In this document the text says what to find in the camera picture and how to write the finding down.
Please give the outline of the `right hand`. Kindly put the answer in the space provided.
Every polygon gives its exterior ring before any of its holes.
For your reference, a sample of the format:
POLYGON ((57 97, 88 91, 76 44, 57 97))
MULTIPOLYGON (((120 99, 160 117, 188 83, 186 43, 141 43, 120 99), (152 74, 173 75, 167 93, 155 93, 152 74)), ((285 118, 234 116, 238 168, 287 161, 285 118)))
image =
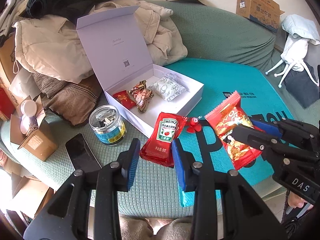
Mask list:
POLYGON ((287 197, 287 203, 292 208, 302 208, 305 203, 307 203, 306 200, 301 198, 300 196, 294 194, 293 192, 289 192, 289 195, 287 197))

